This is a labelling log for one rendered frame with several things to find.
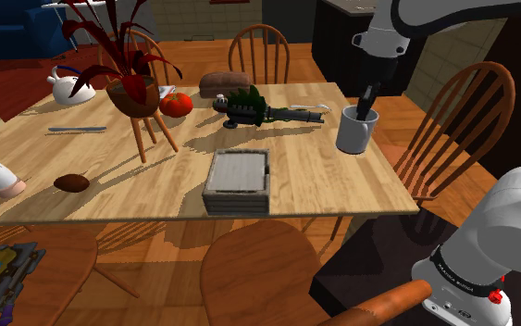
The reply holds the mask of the white mug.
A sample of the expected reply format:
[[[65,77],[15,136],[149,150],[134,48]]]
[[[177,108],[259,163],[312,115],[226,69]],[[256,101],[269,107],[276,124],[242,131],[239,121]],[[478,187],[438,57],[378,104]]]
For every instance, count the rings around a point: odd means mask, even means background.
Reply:
[[[351,155],[366,151],[379,114],[376,110],[370,109],[364,120],[358,120],[356,117],[356,105],[347,106],[342,110],[336,139],[337,148]]]

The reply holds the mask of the light wooden dining table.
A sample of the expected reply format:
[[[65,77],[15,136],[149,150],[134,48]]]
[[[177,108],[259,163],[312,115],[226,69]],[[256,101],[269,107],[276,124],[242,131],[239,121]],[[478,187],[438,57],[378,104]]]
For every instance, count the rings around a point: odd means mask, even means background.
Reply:
[[[397,187],[375,144],[361,155],[335,145],[346,99],[333,83],[268,84],[260,93],[274,107],[325,104],[324,123],[298,121],[261,127],[223,127],[207,99],[186,89],[193,111],[170,120],[166,136],[146,135],[142,162],[130,120],[105,92],[62,107],[46,97],[0,128],[0,162],[27,184],[0,198],[0,225],[204,219],[202,198],[213,155],[221,148],[265,148],[270,157],[271,217],[413,214],[417,205]],[[50,132],[49,127],[100,127],[101,132]],[[54,181],[80,174],[90,186],[79,193]]]

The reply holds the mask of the wooden spindle-back chair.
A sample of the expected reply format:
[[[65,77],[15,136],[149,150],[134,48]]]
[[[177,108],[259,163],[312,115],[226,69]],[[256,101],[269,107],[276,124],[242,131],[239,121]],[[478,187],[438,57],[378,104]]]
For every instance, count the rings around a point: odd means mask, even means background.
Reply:
[[[515,81],[503,65],[479,62],[451,77],[406,146],[381,145],[386,166],[419,206],[433,201],[488,154],[515,107]]]
[[[135,30],[129,30],[126,33],[124,49],[126,51],[142,50],[145,54],[163,57],[162,50],[158,43],[152,40],[148,35]],[[118,70],[118,67],[114,63],[111,56],[101,45],[99,45],[97,49],[97,63],[99,65]],[[155,78],[159,86],[170,85],[168,66],[166,63],[155,60],[149,62],[148,66],[151,72],[151,76]]]
[[[21,282],[23,288],[7,309],[11,316],[2,326],[54,326],[94,270],[130,295],[140,296],[128,284],[96,264],[97,241],[84,230],[33,230],[6,243],[35,243],[45,254],[34,271]]]
[[[321,268],[316,251],[290,224],[264,219],[213,242],[201,267],[210,326],[380,326],[431,296],[414,280],[330,318],[308,294]]]
[[[288,83],[290,77],[291,51],[289,43],[284,35],[276,28],[267,24],[253,24],[242,29],[231,41],[228,52],[228,67],[230,71],[246,71],[244,60],[243,41],[249,44],[249,54],[251,58],[252,80],[257,81],[256,66],[256,44],[263,46],[264,59],[264,83],[268,83],[268,50],[270,47],[269,36],[274,36],[274,83]]]

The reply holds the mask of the black and green toy gun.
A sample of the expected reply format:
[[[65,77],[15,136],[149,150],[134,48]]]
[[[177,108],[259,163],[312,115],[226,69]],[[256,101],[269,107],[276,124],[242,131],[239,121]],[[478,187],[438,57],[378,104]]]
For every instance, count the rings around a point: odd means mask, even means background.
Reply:
[[[218,94],[213,101],[213,109],[226,114],[228,119],[223,122],[223,127],[227,129],[235,129],[240,124],[260,127],[264,123],[275,121],[324,123],[321,113],[304,107],[271,107],[254,85],[248,91],[239,88],[237,93],[230,92],[229,96]]]

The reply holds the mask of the brown bread loaf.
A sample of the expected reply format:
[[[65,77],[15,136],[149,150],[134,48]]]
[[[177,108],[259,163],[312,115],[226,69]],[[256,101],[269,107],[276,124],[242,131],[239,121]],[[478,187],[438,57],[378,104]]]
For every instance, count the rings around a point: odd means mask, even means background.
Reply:
[[[202,98],[216,98],[218,94],[225,96],[237,93],[239,88],[248,91],[252,84],[246,72],[216,71],[205,74],[199,82],[199,94]]]

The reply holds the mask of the grey square box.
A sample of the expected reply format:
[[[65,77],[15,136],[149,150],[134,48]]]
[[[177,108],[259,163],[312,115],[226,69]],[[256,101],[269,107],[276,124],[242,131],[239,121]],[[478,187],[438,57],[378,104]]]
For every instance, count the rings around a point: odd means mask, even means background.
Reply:
[[[270,211],[269,150],[216,150],[202,198],[208,216],[267,216]]]

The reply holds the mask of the red tomato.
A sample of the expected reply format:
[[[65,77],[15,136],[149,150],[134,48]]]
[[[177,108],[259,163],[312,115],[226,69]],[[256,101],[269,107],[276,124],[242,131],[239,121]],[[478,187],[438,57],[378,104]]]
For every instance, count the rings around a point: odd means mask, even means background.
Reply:
[[[166,95],[159,104],[163,115],[172,118],[181,118],[192,112],[192,99],[183,93],[172,93]]]

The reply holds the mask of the red plant in brown pot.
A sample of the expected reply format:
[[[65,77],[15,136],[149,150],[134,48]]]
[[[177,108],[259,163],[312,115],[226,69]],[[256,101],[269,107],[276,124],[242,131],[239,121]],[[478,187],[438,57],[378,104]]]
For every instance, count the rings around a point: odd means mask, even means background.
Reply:
[[[160,53],[153,55],[144,52],[137,47],[129,48],[125,41],[130,39],[136,32],[138,26],[133,21],[138,9],[147,0],[136,0],[134,9],[129,20],[119,23],[117,20],[116,0],[105,0],[105,7],[108,11],[109,21],[112,32],[108,33],[103,28],[99,19],[90,21],[85,17],[76,20],[66,20],[62,23],[62,34],[65,38],[70,38],[72,34],[79,30],[86,30],[105,50],[114,68],[102,64],[91,65],[83,70],[72,86],[69,94],[74,97],[79,90],[87,86],[89,81],[100,75],[111,76],[113,81],[109,82],[105,91],[113,105],[125,116],[130,118],[134,138],[142,162],[146,161],[143,148],[143,141],[140,132],[140,122],[143,121],[151,138],[155,138],[154,130],[150,119],[155,119],[157,125],[166,136],[168,143],[174,151],[178,151],[167,126],[157,113],[161,102],[159,83],[151,74],[151,68],[155,61],[167,63],[167,60]]]

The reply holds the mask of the silver table knife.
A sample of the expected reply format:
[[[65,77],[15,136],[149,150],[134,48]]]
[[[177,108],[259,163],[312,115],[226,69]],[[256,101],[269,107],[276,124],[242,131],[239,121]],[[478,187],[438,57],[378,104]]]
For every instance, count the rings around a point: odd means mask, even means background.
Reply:
[[[100,127],[49,127],[50,132],[101,132],[107,129],[106,126]]]

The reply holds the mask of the white kettle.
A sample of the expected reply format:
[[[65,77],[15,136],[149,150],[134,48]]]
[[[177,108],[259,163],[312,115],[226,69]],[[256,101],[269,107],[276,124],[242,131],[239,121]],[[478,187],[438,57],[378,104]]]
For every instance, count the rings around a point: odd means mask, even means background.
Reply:
[[[76,76],[59,77],[57,71],[65,69],[76,73]],[[54,66],[51,69],[51,75],[47,77],[47,81],[53,85],[53,97],[59,105],[73,106],[87,102],[95,97],[96,91],[91,85],[84,84],[78,92],[71,95],[76,81],[81,72],[77,69],[68,66]]]

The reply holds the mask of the brown oval potato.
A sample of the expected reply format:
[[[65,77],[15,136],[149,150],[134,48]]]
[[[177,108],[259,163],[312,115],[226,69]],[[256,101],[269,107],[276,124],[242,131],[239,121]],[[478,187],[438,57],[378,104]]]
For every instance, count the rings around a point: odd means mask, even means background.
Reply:
[[[64,192],[79,193],[90,186],[90,181],[80,174],[66,174],[54,181],[54,186]]]

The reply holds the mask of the blue sofa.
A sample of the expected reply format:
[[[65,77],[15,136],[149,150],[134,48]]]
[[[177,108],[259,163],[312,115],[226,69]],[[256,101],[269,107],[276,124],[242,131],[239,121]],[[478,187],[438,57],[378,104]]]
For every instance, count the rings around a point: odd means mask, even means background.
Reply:
[[[0,0],[0,59],[51,58],[74,47],[61,26],[66,9],[57,0]]]

